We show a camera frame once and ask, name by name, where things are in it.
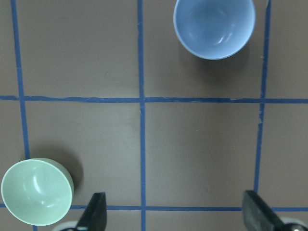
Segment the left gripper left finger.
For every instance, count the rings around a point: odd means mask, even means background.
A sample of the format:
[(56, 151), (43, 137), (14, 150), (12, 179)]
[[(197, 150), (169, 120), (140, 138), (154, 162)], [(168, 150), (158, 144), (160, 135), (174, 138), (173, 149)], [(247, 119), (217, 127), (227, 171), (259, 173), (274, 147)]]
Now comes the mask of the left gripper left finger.
[(93, 194), (75, 229), (77, 231), (104, 231), (106, 224), (106, 196), (104, 192), (97, 192)]

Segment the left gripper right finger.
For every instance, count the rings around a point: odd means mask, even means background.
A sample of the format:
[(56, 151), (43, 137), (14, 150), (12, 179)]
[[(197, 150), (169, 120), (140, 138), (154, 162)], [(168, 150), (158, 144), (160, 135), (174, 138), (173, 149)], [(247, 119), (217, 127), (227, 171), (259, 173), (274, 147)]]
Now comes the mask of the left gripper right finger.
[(242, 213), (248, 231), (289, 230), (289, 225), (284, 224), (255, 191), (244, 191)]

